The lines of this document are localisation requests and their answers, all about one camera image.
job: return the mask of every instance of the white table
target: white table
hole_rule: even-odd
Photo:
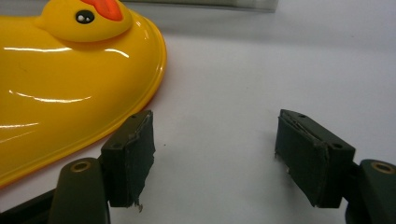
[[[2,0],[2,15],[46,1]],[[279,1],[274,14],[126,4],[163,32],[168,66],[147,106],[157,152],[144,210],[112,223],[345,223],[311,207],[274,158],[281,108],[311,117],[357,149],[355,162],[396,163],[396,2]],[[70,161],[106,139],[0,189],[0,211],[55,188]]]

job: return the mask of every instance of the yellow duck-shaped dish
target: yellow duck-shaped dish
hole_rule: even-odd
[[[159,30],[118,0],[50,0],[0,34],[0,188],[113,132],[163,78]]]

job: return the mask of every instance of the duck eye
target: duck eye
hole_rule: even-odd
[[[76,21],[81,24],[91,23],[95,19],[93,13],[89,10],[81,10],[76,13]]]

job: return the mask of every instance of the orange beak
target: orange beak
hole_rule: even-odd
[[[94,6],[96,11],[106,19],[111,21],[121,21],[122,13],[116,0],[81,0],[82,2]]]

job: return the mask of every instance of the glossy yellow surface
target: glossy yellow surface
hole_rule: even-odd
[[[160,32],[111,1],[121,20],[81,0],[51,0],[41,17],[0,17],[0,188],[113,132],[158,89]],[[81,9],[94,21],[78,23]]]

